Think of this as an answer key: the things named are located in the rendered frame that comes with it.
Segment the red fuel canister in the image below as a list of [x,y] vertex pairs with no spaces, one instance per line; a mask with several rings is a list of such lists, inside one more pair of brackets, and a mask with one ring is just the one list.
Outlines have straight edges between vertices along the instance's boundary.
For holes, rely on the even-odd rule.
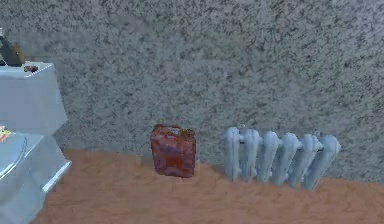
[[176,125],[156,124],[150,137],[155,171],[180,178],[194,176],[196,134]]

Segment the dark olive object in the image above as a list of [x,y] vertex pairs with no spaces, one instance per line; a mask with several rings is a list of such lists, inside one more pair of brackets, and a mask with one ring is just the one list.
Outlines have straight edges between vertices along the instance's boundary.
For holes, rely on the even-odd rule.
[[21,67],[25,63],[22,54],[6,37],[0,36],[0,44],[0,55],[8,66]]

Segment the colourful flat object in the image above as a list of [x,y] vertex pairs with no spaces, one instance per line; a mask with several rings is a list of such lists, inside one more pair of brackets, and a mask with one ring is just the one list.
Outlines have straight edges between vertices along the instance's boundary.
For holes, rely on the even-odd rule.
[[4,142],[11,135],[13,135],[12,131],[5,126],[0,126],[0,143]]

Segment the pale blue radiator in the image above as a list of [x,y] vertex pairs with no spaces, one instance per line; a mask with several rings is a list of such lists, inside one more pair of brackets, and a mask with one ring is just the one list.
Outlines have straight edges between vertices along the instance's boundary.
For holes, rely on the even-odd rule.
[[225,175],[231,181],[241,177],[247,182],[287,182],[292,188],[301,185],[313,191],[340,150],[332,135],[305,134],[299,139],[290,132],[261,136],[254,129],[230,127],[225,132]]

